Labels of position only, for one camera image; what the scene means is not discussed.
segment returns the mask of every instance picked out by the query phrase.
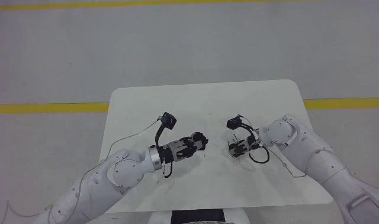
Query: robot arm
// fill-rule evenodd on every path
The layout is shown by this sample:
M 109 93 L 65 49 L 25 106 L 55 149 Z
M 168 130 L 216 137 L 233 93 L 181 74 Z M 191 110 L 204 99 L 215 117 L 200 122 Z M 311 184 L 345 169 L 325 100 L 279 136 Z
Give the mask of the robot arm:
M 165 113 L 161 121 L 156 145 L 148 147 L 143 153 L 127 149 L 114 152 L 74 182 L 53 205 L 45 208 L 33 224 L 87 223 L 115 205 L 141 182 L 146 173 L 154 173 L 164 164 L 189 158 L 197 150 L 205 149 L 208 140 L 202 133 L 159 146 L 158 139 L 163 129 L 172 129 L 176 119 Z
M 259 128 L 267 146 L 278 146 L 300 171 L 335 199 L 345 223 L 379 223 L 379 189 L 355 178 L 333 149 L 292 115 Z

